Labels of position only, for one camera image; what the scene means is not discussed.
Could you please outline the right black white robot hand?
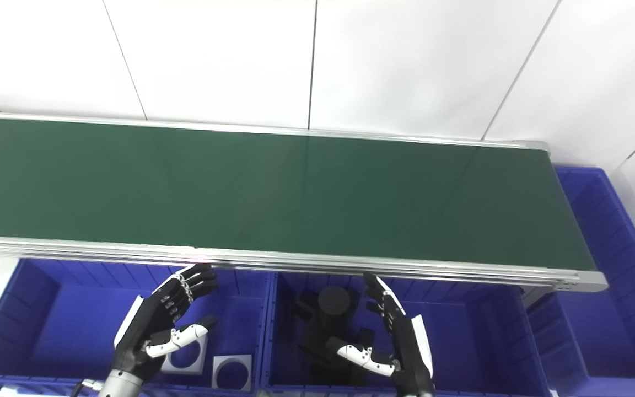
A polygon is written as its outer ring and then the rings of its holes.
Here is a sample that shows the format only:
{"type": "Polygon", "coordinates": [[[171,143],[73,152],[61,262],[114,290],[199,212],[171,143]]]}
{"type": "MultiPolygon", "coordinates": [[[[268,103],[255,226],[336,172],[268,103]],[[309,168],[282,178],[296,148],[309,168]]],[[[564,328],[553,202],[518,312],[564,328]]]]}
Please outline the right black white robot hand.
{"type": "Polygon", "coordinates": [[[381,277],[363,273],[366,307],[376,313],[391,337],[393,353],[381,355],[372,347],[331,337],[326,347],[351,364],[391,379],[398,396],[434,396],[433,355],[421,315],[408,317],[395,292],[381,277]]]}

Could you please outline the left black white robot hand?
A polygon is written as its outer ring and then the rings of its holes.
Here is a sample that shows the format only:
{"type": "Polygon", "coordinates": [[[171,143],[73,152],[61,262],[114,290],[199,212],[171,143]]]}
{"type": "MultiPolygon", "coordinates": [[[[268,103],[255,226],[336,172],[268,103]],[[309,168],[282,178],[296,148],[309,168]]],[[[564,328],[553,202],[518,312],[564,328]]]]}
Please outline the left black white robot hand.
{"type": "Polygon", "coordinates": [[[207,335],[214,315],[176,326],[192,302],[218,287],[211,264],[194,264],[169,276],[149,297],[137,297],[114,338],[112,374],[129,374],[141,384],[151,380],[165,357],[207,335]]]}

